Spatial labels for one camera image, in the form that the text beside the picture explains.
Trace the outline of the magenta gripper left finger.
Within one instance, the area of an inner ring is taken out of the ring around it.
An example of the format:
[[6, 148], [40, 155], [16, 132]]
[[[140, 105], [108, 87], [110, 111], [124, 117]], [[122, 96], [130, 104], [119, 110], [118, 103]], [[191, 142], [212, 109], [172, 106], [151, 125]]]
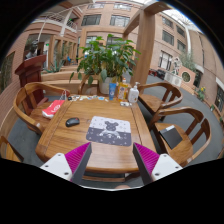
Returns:
[[41, 169], [79, 185], [91, 153], [91, 143], [88, 142], [66, 154], [55, 154]]

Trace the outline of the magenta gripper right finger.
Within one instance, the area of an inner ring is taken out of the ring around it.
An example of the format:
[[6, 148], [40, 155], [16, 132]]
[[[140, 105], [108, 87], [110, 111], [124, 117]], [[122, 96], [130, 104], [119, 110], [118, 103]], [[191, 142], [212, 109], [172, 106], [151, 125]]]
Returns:
[[145, 185], [182, 169], [168, 154], [157, 154], [138, 143], [133, 144], [133, 154]]

